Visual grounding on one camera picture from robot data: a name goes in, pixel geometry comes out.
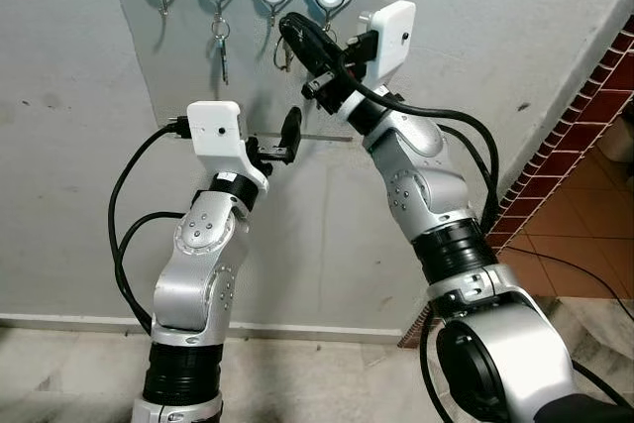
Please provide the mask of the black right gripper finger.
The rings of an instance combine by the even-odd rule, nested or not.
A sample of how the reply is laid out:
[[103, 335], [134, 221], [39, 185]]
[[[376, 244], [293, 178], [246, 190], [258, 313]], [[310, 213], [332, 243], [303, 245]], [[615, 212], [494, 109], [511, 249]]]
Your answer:
[[325, 73], [335, 64], [335, 44], [323, 33], [282, 33], [281, 38], [311, 73]]
[[343, 51], [320, 24], [303, 14], [285, 14], [282, 16], [279, 21], [279, 33], [323, 33], [335, 44], [335, 56]]

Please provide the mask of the silver keys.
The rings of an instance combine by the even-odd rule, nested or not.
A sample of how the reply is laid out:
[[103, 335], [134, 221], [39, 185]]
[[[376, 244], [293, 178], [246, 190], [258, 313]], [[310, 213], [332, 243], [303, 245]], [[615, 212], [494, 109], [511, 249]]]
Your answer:
[[227, 86], [228, 84], [228, 53], [227, 42], [230, 38], [232, 28], [227, 23], [222, 14], [214, 14], [212, 24], [210, 24], [210, 33], [213, 35], [213, 51], [219, 62], [219, 75], [221, 82]]

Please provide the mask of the white plastic bin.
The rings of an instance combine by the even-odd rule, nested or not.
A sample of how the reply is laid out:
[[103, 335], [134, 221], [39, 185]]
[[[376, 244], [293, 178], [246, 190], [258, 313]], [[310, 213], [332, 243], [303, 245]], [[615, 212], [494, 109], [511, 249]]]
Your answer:
[[631, 115], [619, 115], [596, 143], [601, 154], [614, 163], [633, 163], [634, 135]]

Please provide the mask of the grey wall board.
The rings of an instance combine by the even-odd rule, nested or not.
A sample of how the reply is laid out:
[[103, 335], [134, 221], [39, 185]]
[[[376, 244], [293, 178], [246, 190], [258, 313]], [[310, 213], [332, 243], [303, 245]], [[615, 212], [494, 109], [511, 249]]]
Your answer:
[[[359, 12], [375, 10], [385, 0], [353, 0], [332, 20], [332, 35], [358, 30]], [[210, 33], [216, 11], [210, 0], [172, 0], [166, 20], [159, 14], [159, 0], [121, 0], [142, 78], [156, 119], [180, 115], [198, 100], [239, 103], [242, 121], [251, 132], [279, 132], [291, 106], [303, 111], [304, 133], [336, 141], [350, 134], [349, 126], [318, 112], [314, 103], [300, 96], [307, 70], [297, 60], [290, 71], [272, 64], [272, 48], [279, 34], [281, 16], [298, 12], [323, 24], [323, 15], [312, 0], [291, 0], [276, 23], [267, 23], [268, 9], [259, 0], [231, 0], [223, 17], [232, 31], [227, 42], [228, 84], [221, 82], [219, 62]]]

